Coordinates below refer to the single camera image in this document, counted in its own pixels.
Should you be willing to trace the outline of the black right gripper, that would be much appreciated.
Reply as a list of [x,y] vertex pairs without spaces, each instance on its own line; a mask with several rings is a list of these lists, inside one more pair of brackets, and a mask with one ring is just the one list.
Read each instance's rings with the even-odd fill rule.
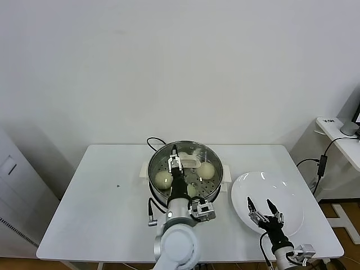
[[258,225],[258,227],[264,229],[268,233],[268,237],[273,248],[284,248],[290,246],[289,239],[282,231],[284,226],[284,215],[280,213],[273,202],[267,199],[268,207],[273,216],[265,216],[268,221],[264,221],[263,215],[256,210],[256,207],[250,197],[247,197],[247,207],[249,209],[250,219]]

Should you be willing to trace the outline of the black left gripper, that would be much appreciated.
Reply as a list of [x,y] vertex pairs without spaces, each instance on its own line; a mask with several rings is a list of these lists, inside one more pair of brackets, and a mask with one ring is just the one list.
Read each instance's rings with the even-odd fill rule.
[[170,196],[168,200],[189,199],[187,183],[183,174],[183,166],[179,157],[177,145],[173,145],[171,154],[168,159],[169,173],[172,174],[173,180],[171,185]]

